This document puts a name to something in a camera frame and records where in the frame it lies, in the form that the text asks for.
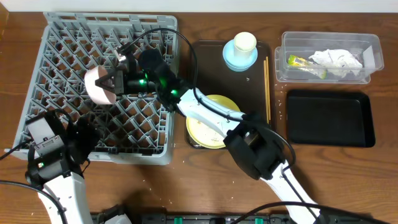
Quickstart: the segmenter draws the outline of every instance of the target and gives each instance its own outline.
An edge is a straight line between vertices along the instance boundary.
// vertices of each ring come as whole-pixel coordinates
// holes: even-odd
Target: plate
[[[239,107],[232,100],[221,95],[208,95],[207,98],[227,107],[228,109],[240,111]],[[203,147],[209,149],[220,149],[225,147],[224,137],[218,134],[213,129],[209,128],[202,122],[194,119],[187,118],[187,130],[189,135],[194,141]]]

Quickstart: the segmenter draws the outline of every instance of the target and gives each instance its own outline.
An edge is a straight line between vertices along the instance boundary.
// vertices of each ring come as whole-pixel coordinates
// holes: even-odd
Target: dark tray
[[[287,94],[287,134],[300,144],[373,147],[369,97],[360,92],[292,90]]]
[[[242,112],[256,111],[266,120],[264,61],[268,57],[269,74],[273,74],[270,48],[266,43],[258,41],[258,57],[254,65],[244,72],[234,72],[226,66],[223,58],[223,48],[227,42],[200,40],[193,44],[198,57],[197,87],[205,95],[226,96],[234,101]],[[187,127],[185,139],[195,149],[206,149],[191,138]]]

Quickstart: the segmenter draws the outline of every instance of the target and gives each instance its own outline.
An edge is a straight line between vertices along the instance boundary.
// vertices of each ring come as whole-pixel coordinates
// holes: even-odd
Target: brown tray
[[[268,57],[269,74],[273,74],[270,48],[264,42],[257,42],[258,57],[254,65],[244,72],[234,72],[226,66],[223,58],[223,48],[227,42],[200,40],[193,44],[198,57],[197,87],[205,95],[226,96],[234,101],[242,112],[258,112],[266,120],[264,61]],[[190,137],[187,127],[185,139],[195,149],[206,149]]]

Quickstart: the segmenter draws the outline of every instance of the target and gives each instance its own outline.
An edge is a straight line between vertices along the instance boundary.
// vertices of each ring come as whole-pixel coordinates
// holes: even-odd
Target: wooden table
[[[378,35],[385,68],[372,75],[369,85],[282,85],[272,74],[272,112],[277,131],[285,134],[284,103],[289,89],[361,90],[369,95],[376,145],[367,149],[296,145],[294,174],[320,204],[398,223],[398,14],[167,14],[178,19],[181,33],[191,42],[229,40],[248,31],[275,49],[288,30]],[[0,41],[0,149],[11,147],[14,140],[46,25],[41,13],[9,15]],[[191,149],[184,140],[184,125],[184,118],[177,116],[174,158],[167,166],[93,162],[85,172],[90,210],[99,212],[125,203],[135,211],[165,207],[170,212],[244,213],[278,201],[266,184],[242,172],[227,151]],[[25,182],[26,165],[8,157],[0,162],[0,179]],[[49,223],[49,218],[37,194],[0,186],[0,223]]]

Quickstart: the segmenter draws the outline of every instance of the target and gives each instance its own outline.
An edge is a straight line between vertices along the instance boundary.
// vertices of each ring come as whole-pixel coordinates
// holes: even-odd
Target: cable
[[[237,224],[240,221],[243,221],[245,218],[254,215],[257,212],[260,212],[261,210],[267,209],[267,208],[273,208],[273,207],[278,207],[278,206],[289,206],[289,205],[295,205],[295,206],[302,206],[302,207],[310,207],[310,208],[317,208],[317,209],[322,209],[322,210],[327,210],[333,213],[340,213],[342,215],[346,215],[349,217],[353,217],[353,218],[358,218],[360,220],[364,220],[370,223],[377,223],[377,224],[388,224],[387,222],[384,221],[380,221],[374,218],[370,218],[370,217],[365,217],[362,215],[358,215],[356,213],[353,212],[347,212],[345,210],[341,210],[338,208],[332,208],[332,207],[328,207],[328,206],[324,206],[324,205],[317,205],[317,204],[312,204],[312,203],[303,203],[303,202],[274,202],[274,203],[268,203],[265,205],[261,205],[260,207],[257,207],[253,210],[251,210],[250,212],[247,212],[245,215],[240,216],[239,218],[237,218],[235,221],[231,222],[230,224]]]
[[[154,31],[159,31],[159,30],[160,30],[160,31],[164,30],[164,31],[173,32],[173,33],[179,35],[179,36],[188,44],[189,49],[190,49],[190,51],[191,51],[191,53],[192,53],[192,55],[193,55],[194,68],[195,68],[195,69],[194,69],[194,74],[193,74],[193,94],[194,94],[196,100],[197,100],[200,104],[202,104],[206,109],[210,110],[211,112],[214,112],[215,114],[217,114],[217,115],[219,115],[219,116],[222,116],[222,117],[224,117],[224,118],[226,118],[226,119],[228,119],[228,120],[230,120],[230,121],[236,121],[236,122],[243,122],[243,123],[247,123],[247,124],[255,124],[255,125],[258,125],[257,123],[254,123],[254,122],[251,122],[251,121],[246,121],[246,120],[244,120],[244,119],[239,119],[239,118],[233,118],[233,117],[231,117],[231,116],[228,115],[228,114],[223,114],[223,113],[217,111],[216,109],[213,109],[212,107],[208,106],[206,103],[204,103],[204,102],[201,100],[201,98],[199,98],[199,96],[197,95],[197,88],[196,88],[196,86],[197,86],[197,80],[198,80],[198,58],[197,58],[197,55],[196,55],[196,53],[195,53],[195,49],[192,47],[192,45],[191,45],[191,43],[189,42],[189,40],[188,40],[184,35],[182,35],[181,33],[179,33],[178,31],[173,30],[173,29],[169,29],[169,28],[156,28],[156,29],[151,29],[151,30],[148,30],[148,31],[144,32],[143,34],[141,34],[139,37],[137,37],[137,38],[136,38],[135,40],[133,40],[132,42],[128,43],[127,47],[129,47],[130,45],[135,44],[135,43],[138,42],[141,38],[143,38],[145,35],[147,35],[147,34],[149,34],[149,33],[151,33],[151,32],[154,32]],[[289,148],[290,153],[292,154],[292,161],[291,161],[291,163],[289,163],[289,165],[288,165],[287,167],[285,167],[284,170],[287,170],[287,169],[291,168],[291,167],[295,164],[295,161],[296,161],[296,156],[295,156],[293,147],[292,147],[292,146],[286,141],[286,139],[284,139],[280,134],[278,134],[278,133],[276,133],[275,131],[269,129],[268,127],[266,127],[265,124],[264,124],[264,127],[266,128],[266,130],[268,130],[268,131],[271,132],[272,134],[275,134],[276,136],[278,136],[278,138],[280,138],[280,140],[282,140],[282,141],[287,145],[287,147]]]
[[[87,159],[86,161],[87,161],[87,166],[83,169],[81,173],[84,173],[87,167],[91,164],[91,161],[89,159]]]
[[[32,187],[30,185],[27,185],[27,184],[14,182],[14,181],[8,181],[8,180],[0,180],[0,184],[24,187],[26,189],[31,189],[31,190],[34,190],[34,191],[44,195],[45,197],[47,197],[56,206],[56,208],[58,210],[58,213],[59,213],[59,215],[61,217],[62,224],[67,224],[68,223],[67,222],[67,217],[65,216],[65,211],[62,208],[62,206],[51,195],[49,195],[48,193],[44,192],[43,190],[34,188],[34,187]]]
[[[196,55],[196,53],[195,53],[195,49],[192,47],[191,43],[188,41],[188,39],[187,39],[184,35],[182,35],[182,34],[179,33],[178,31],[173,30],[173,29],[169,29],[169,28],[156,28],[156,29],[152,29],[152,30],[148,30],[148,31],[144,32],[144,33],[141,34],[139,37],[137,37],[134,41],[132,41],[127,47],[129,47],[129,46],[135,44],[136,42],[139,41],[139,39],[143,38],[145,35],[147,35],[147,34],[149,34],[149,33],[151,33],[151,32],[154,32],[154,31],[158,31],[158,30],[166,30],[166,31],[173,32],[173,33],[179,35],[179,36],[188,44],[189,49],[190,49],[190,51],[191,51],[191,54],[193,55],[193,61],[194,61],[193,95],[195,96],[195,99],[196,99],[200,104],[202,104],[206,109],[208,109],[208,110],[214,112],[215,114],[217,114],[217,115],[219,115],[219,116],[221,116],[221,117],[226,118],[227,120],[236,121],[236,122],[241,122],[241,123],[246,123],[246,124],[251,124],[251,125],[255,125],[255,126],[258,126],[259,124],[263,124],[265,130],[267,130],[267,131],[269,131],[270,133],[274,134],[275,136],[277,136],[281,141],[283,141],[283,142],[286,144],[286,146],[289,148],[289,151],[290,151],[290,153],[291,153],[291,155],[292,155],[292,160],[291,160],[291,162],[288,164],[287,167],[283,168],[283,170],[282,170],[282,176],[283,176],[283,178],[286,180],[286,182],[289,184],[289,186],[292,188],[292,190],[295,192],[295,194],[297,195],[297,197],[304,203],[303,198],[299,195],[299,193],[296,191],[296,189],[294,188],[294,186],[292,185],[292,183],[290,183],[289,179],[287,178],[287,176],[286,176],[285,173],[284,173],[287,169],[290,169],[290,168],[296,163],[296,154],[295,154],[295,151],[294,151],[292,145],[290,145],[290,144],[287,142],[287,140],[286,140],[285,138],[283,138],[280,134],[278,134],[278,133],[276,133],[275,131],[269,129],[269,128],[266,126],[265,123],[254,123],[254,122],[252,122],[252,121],[246,121],[246,120],[244,120],[244,119],[233,118],[233,117],[231,117],[231,116],[228,115],[228,114],[221,113],[221,112],[217,111],[216,109],[213,109],[212,107],[208,106],[208,105],[207,105],[206,103],[204,103],[204,102],[201,100],[201,98],[197,95],[198,58],[197,58],[197,55]],[[310,208],[307,208],[307,209],[308,209],[308,211],[314,216],[314,218],[317,219],[317,216],[314,214],[314,212],[313,212]]]
[[[54,109],[53,110],[54,113],[60,113],[65,115],[68,118],[68,128],[73,126],[73,121],[72,121],[72,117],[70,116],[70,114],[68,114],[68,112],[66,112],[63,109]]]
[[[31,141],[32,141],[32,140],[29,139],[29,140],[26,140],[26,141],[21,142],[21,143],[18,144],[16,147],[13,147],[12,149],[10,149],[10,151],[4,153],[4,154],[0,157],[0,160],[2,160],[2,159],[4,159],[5,157],[9,156],[9,155],[10,155],[11,153],[13,153],[15,150],[19,149],[20,147],[22,147],[23,145],[25,145],[25,144],[27,144],[27,143],[29,143],[29,142],[31,142]]]

